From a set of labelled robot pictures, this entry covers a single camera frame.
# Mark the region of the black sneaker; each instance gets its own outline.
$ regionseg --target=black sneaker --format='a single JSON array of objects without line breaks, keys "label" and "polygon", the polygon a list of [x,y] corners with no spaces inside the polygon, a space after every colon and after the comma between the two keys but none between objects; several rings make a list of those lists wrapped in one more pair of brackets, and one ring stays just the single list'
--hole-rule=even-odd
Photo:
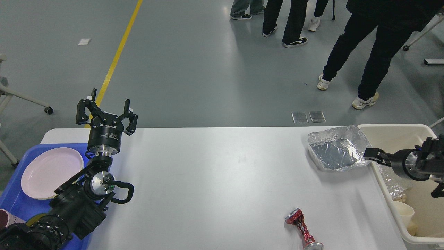
[{"label": "black sneaker", "polygon": [[286,48],[292,48],[292,47],[302,46],[302,45],[306,44],[307,40],[308,40],[307,37],[300,36],[299,39],[297,39],[296,41],[289,43],[289,44],[282,42],[282,45]]},{"label": "black sneaker", "polygon": [[252,15],[259,15],[259,14],[263,14],[265,11],[261,10],[259,12],[251,12]]},{"label": "black sneaker", "polygon": [[235,17],[235,16],[232,16],[232,15],[230,14],[230,18],[231,18],[231,19],[234,19],[234,20],[250,20],[250,19],[251,19],[251,16],[248,15],[248,14],[244,14],[243,16]]},{"label": "black sneaker", "polygon": [[276,25],[275,27],[274,27],[274,29],[272,30],[272,31],[270,31],[270,32],[266,32],[266,31],[264,31],[264,29],[262,28],[262,36],[263,37],[269,37],[273,32],[275,32],[276,30],[278,29],[278,26]]}]

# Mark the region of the person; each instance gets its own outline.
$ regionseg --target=person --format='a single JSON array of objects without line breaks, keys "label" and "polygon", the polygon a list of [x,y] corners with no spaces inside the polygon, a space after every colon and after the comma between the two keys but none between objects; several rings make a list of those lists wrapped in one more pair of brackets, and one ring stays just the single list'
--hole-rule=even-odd
[{"label": "person", "polygon": [[[283,0],[269,0],[264,12],[262,36],[269,37],[278,29],[276,21],[282,7]],[[301,36],[304,27],[308,0],[291,0],[290,13],[287,19],[282,45],[286,48],[301,46],[307,43],[307,38]]]},{"label": "person", "polygon": [[231,6],[230,18],[234,20],[250,20],[251,15],[245,13],[250,6],[250,14],[258,15],[264,13],[264,0],[234,0]]},{"label": "person", "polygon": [[317,0],[316,7],[314,9],[314,16],[308,24],[308,30],[315,32],[321,25],[321,16],[324,14],[324,10],[327,7],[329,0]]},{"label": "person", "polygon": [[377,27],[358,96],[352,103],[358,110],[374,105],[379,98],[376,89],[387,74],[391,59],[412,32],[421,31],[443,4],[444,0],[348,0],[346,8],[352,15],[318,78],[317,88],[327,90],[350,53]]}]

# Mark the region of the yellow floor line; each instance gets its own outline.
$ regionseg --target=yellow floor line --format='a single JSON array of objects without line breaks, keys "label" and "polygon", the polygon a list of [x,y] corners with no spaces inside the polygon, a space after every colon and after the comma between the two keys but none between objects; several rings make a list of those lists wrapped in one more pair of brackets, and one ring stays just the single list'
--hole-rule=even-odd
[{"label": "yellow floor line", "polygon": [[112,60],[111,66],[108,70],[108,74],[105,77],[105,80],[103,81],[102,87],[100,88],[99,94],[97,95],[95,99],[95,103],[100,106],[100,103],[102,102],[103,96],[105,95],[105,92],[108,88],[108,85],[110,83],[112,74],[114,73],[114,69],[117,65],[117,62],[119,61],[120,55],[122,54],[123,47],[125,47],[125,43],[127,42],[127,38],[130,34],[131,28],[133,27],[134,20],[137,17],[137,13],[139,12],[140,5],[142,4],[143,0],[138,0],[136,8],[133,11],[133,15],[131,16],[130,22],[128,23],[127,29],[125,30],[125,33],[123,34],[122,40],[120,41],[119,47],[117,48],[117,51],[114,55],[114,59]]}]

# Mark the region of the aluminum foil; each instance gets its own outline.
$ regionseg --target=aluminum foil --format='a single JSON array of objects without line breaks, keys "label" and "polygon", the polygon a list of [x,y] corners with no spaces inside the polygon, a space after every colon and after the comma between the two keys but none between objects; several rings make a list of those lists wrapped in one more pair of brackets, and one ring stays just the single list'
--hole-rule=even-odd
[{"label": "aluminum foil", "polygon": [[375,164],[379,168],[379,173],[381,173],[392,199],[394,201],[405,199],[405,192],[413,186],[412,181],[397,176],[391,167],[387,167],[376,162]]},{"label": "aluminum foil", "polygon": [[309,151],[321,170],[347,171],[367,166],[364,151],[371,145],[356,126],[338,127],[308,135]]}]

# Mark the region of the white table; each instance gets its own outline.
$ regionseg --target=white table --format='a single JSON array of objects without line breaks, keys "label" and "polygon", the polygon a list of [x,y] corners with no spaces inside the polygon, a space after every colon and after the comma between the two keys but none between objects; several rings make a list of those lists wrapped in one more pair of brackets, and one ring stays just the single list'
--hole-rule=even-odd
[{"label": "white table", "polygon": [[[135,187],[111,204],[88,249],[301,250],[302,209],[326,250],[405,250],[369,168],[321,172],[307,135],[331,127],[137,129],[111,172]],[[53,129],[44,143],[87,142],[88,129]],[[124,198],[118,192],[118,198]]]}]

